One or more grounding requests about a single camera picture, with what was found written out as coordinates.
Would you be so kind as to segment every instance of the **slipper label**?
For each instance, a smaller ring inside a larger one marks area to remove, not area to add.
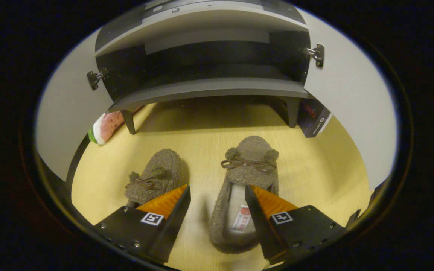
[[[250,220],[251,220],[250,209],[248,209],[248,206],[241,205],[241,210],[239,211],[239,214],[235,218],[234,225],[232,226],[230,231],[234,233],[243,233],[244,229],[247,227]]]

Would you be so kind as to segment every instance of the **brown ribbon bow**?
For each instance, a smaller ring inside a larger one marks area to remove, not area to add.
[[[240,166],[251,166],[256,170],[269,172],[277,168],[274,164],[270,163],[268,160],[263,161],[249,161],[240,156],[235,156],[234,160],[223,160],[220,165],[223,168],[237,168]]]
[[[155,182],[153,180],[150,180],[151,178],[153,178],[153,176],[145,178],[143,180],[140,178],[137,178],[135,180],[135,182],[132,182],[132,183],[125,185],[125,188],[127,189],[130,185],[135,185],[135,186],[141,187],[143,189],[152,189],[155,186]]]

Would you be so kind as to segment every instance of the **fuzzy brown slipper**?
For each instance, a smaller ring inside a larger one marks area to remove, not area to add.
[[[279,152],[254,135],[230,148],[225,157],[221,165],[227,168],[227,174],[210,217],[210,241],[217,250],[236,254],[258,244],[245,201],[245,186],[258,186],[277,195]]]
[[[183,162],[179,155],[171,149],[162,149],[155,153],[142,175],[132,172],[129,184],[125,186],[125,196],[129,199],[127,206],[145,204],[185,184],[183,178]]]

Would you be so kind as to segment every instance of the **red label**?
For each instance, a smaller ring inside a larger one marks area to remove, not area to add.
[[[242,207],[241,208],[241,214],[248,216],[248,215],[250,215],[250,210],[247,207]]]

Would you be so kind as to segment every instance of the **slipper insole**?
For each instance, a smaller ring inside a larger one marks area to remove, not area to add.
[[[228,235],[255,232],[255,226],[245,201],[245,185],[231,184],[226,228]]]

